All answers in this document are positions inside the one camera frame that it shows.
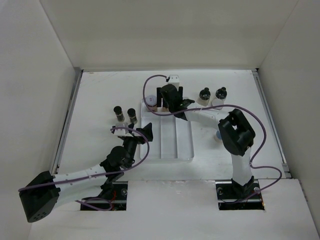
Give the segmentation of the orange label silver cap jar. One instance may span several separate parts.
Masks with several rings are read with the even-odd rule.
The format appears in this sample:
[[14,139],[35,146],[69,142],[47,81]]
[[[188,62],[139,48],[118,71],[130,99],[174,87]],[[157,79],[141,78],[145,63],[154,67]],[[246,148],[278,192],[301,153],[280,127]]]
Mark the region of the orange label silver cap jar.
[[145,97],[146,106],[152,111],[156,112],[158,110],[157,97],[155,95],[148,95]]

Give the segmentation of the grinder jar white contents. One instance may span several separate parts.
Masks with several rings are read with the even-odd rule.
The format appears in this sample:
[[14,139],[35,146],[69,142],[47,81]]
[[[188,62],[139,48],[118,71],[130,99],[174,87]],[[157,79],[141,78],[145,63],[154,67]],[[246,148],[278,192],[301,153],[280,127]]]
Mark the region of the grinder jar white contents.
[[211,92],[208,87],[205,87],[199,92],[196,102],[204,107],[207,107],[211,98]]

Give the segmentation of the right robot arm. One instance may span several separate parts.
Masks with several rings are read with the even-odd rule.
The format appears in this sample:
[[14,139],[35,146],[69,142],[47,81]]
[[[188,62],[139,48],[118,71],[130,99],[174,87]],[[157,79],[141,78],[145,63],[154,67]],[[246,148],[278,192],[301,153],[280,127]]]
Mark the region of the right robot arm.
[[159,92],[176,118],[218,130],[224,148],[231,155],[231,190],[237,200],[250,198],[254,190],[250,157],[256,133],[243,113],[250,111],[232,104],[227,105],[233,108],[229,112],[203,107],[194,100],[184,99],[173,84],[161,87]]

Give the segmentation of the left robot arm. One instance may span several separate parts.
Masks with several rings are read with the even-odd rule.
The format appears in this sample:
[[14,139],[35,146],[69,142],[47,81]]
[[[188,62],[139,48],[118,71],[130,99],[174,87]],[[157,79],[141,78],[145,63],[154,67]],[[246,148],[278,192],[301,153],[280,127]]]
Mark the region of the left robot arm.
[[119,125],[110,131],[122,140],[122,144],[113,147],[101,163],[65,174],[43,171],[18,190],[28,223],[40,221],[57,207],[70,202],[87,205],[87,198],[108,199],[114,182],[143,163],[145,158],[136,162],[134,157],[138,145],[149,147],[153,141],[152,123],[136,129]]

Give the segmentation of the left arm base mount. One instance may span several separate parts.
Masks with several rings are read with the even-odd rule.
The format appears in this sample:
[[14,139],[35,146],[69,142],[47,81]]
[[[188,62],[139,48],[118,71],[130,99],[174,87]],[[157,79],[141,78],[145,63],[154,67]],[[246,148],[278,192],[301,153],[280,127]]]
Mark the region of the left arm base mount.
[[81,200],[81,211],[126,211],[128,197],[128,182],[114,182],[107,193],[96,197],[86,197]]

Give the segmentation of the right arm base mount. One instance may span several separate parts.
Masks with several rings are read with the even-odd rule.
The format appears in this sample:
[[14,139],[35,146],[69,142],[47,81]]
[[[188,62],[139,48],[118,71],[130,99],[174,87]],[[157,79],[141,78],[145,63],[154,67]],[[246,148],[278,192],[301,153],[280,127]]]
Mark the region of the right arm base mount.
[[216,181],[218,209],[221,211],[265,210],[260,185],[254,180],[245,191],[241,191],[232,181]]

